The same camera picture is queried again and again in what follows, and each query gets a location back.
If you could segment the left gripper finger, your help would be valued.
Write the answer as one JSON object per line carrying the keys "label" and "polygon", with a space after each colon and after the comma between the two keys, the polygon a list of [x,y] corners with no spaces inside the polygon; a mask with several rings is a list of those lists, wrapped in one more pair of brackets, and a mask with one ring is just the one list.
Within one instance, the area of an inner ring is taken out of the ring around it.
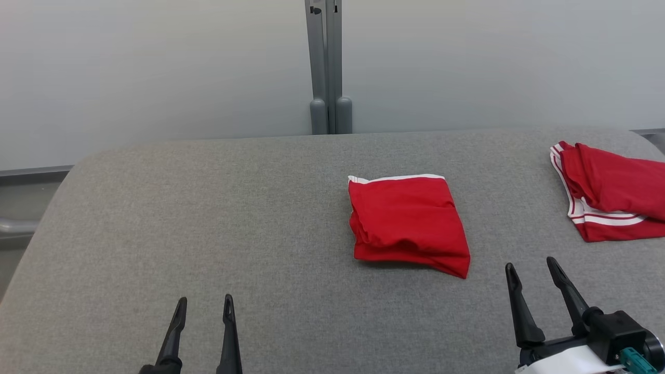
{"label": "left gripper finger", "polygon": [[186,322],[187,302],[186,297],[181,297],[178,300],[164,341],[157,355],[156,365],[181,365],[179,358],[180,338]]}
{"label": "left gripper finger", "polygon": [[224,297],[222,320],[224,324],[223,344],[219,365],[216,367],[216,374],[242,374],[242,356],[240,353],[234,301],[230,294],[226,294]]}

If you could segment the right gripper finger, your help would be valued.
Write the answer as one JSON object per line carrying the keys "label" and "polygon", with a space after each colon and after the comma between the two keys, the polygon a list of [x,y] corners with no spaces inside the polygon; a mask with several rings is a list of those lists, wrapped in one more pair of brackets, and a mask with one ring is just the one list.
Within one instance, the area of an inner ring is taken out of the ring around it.
{"label": "right gripper finger", "polygon": [[506,263],[505,273],[517,346],[519,348],[539,346],[544,343],[546,337],[542,330],[537,327],[537,324],[535,324],[534,318],[522,294],[522,282],[512,263]]}
{"label": "right gripper finger", "polygon": [[547,267],[555,286],[562,293],[569,317],[573,323],[571,327],[573,336],[586,336],[589,333],[589,328],[584,322],[583,315],[588,310],[589,305],[554,257],[547,257]]}

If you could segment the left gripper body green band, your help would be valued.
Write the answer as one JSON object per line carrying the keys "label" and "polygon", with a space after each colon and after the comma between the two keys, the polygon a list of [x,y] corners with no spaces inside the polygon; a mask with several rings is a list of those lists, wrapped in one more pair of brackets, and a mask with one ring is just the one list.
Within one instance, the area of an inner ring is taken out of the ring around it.
{"label": "left gripper body green band", "polygon": [[166,360],[156,365],[143,365],[138,374],[167,374],[181,373],[182,362],[180,360]]}

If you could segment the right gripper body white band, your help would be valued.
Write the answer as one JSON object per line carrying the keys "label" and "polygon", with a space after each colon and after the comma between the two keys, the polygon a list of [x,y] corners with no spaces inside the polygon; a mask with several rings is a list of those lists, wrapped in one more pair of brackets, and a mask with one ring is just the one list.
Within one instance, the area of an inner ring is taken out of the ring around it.
{"label": "right gripper body white band", "polygon": [[529,371],[534,364],[551,357],[563,360],[565,351],[575,349],[579,357],[566,362],[571,372],[580,372],[584,365],[604,364],[602,372],[616,366],[619,373],[663,373],[662,343],[626,312],[605,314],[598,308],[590,308],[583,319],[590,329],[586,336],[555,339],[522,350],[517,372]]}

